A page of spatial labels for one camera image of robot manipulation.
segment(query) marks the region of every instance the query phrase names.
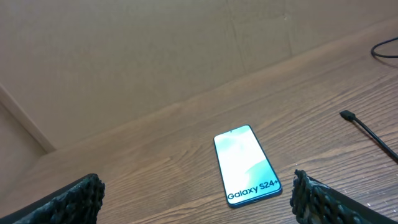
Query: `beige wall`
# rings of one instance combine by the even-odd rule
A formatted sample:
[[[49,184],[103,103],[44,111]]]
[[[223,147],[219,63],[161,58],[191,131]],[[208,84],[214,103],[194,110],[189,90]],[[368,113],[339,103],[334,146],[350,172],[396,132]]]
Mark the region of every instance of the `beige wall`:
[[[44,150],[0,104],[0,198]]]
[[[4,0],[0,84],[60,149],[397,9],[396,0]]]

